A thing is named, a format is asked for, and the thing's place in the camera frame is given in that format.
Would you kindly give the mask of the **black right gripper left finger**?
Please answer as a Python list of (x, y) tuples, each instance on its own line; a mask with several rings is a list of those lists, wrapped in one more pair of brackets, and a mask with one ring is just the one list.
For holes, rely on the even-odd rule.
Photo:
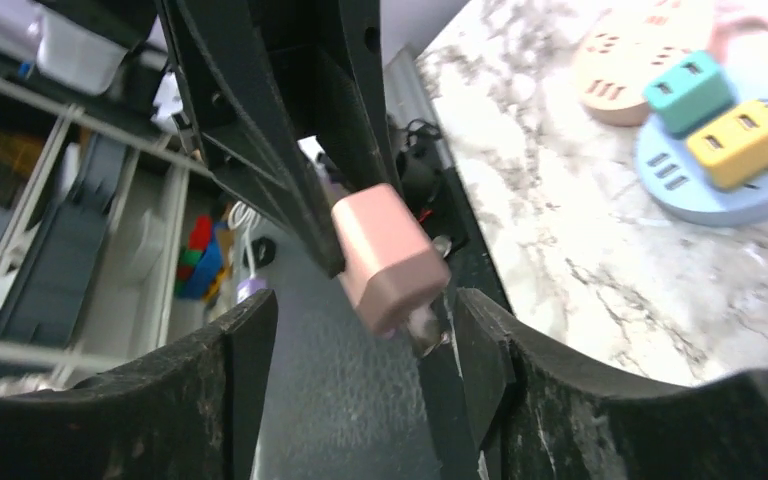
[(278, 304), (209, 325), (64, 391), (0, 397), (0, 479), (247, 479)]

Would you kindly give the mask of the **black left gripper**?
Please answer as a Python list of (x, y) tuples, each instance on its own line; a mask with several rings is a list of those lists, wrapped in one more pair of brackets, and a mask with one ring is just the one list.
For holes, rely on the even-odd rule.
[(341, 272), (330, 205), (298, 143), (315, 137), (353, 188), (399, 185), (379, 3), (161, 1), (157, 9), (215, 181), (294, 234), (326, 275)]

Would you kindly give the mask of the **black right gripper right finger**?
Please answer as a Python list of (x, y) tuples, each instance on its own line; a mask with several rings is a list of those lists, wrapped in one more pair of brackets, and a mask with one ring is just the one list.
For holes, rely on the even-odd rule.
[(475, 442), (502, 479), (768, 479), (768, 368), (699, 387), (596, 361), (459, 291)]

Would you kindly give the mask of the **pink plug adapter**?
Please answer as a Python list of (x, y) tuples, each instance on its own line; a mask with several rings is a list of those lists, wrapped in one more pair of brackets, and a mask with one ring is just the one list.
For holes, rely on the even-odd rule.
[(386, 183), (341, 198), (331, 216), (345, 257), (338, 278), (358, 317), (378, 336), (405, 331), (426, 357), (446, 341), (431, 303), (450, 280), (431, 239)]

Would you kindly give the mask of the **yellow plug adapter front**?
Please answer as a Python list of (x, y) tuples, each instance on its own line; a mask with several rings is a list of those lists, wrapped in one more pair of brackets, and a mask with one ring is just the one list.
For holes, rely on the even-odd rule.
[(768, 170), (768, 106), (742, 102), (685, 140), (685, 147), (720, 190), (739, 188)]

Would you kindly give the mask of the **teal plug adapter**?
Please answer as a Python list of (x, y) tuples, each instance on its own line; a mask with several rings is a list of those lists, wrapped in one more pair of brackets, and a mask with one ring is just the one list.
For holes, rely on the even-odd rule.
[(643, 96), (674, 138), (691, 133), (735, 102), (721, 65), (704, 50), (688, 54), (652, 80)]

